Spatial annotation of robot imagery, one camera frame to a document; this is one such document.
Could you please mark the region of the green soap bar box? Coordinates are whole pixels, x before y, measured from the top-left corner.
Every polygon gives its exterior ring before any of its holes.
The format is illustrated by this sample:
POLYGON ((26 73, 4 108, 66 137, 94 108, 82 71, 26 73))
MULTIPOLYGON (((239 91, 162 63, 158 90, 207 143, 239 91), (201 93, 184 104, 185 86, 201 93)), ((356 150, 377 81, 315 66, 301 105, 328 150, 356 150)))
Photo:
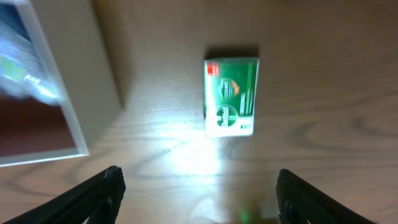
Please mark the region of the green soap bar box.
POLYGON ((259 59, 213 58, 204 61, 205 133, 210 138, 251 136, 259 59))

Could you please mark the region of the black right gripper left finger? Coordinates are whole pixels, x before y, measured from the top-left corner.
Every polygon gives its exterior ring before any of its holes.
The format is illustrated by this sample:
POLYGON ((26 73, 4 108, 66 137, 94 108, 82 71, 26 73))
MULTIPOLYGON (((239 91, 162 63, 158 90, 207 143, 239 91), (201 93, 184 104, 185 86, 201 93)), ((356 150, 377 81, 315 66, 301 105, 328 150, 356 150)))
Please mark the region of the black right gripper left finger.
POLYGON ((115 224, 125 191, 122 168, 110 166, 6 224, 115 224))

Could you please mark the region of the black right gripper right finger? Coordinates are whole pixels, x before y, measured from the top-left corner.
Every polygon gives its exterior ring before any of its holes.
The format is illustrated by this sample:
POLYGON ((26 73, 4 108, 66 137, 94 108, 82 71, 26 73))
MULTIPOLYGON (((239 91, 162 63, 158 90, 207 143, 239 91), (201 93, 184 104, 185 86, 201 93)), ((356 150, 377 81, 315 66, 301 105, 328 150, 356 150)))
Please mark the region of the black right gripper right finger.
POLYGON ((287 169, 277 178, 281 224, 374 224, 287 169))

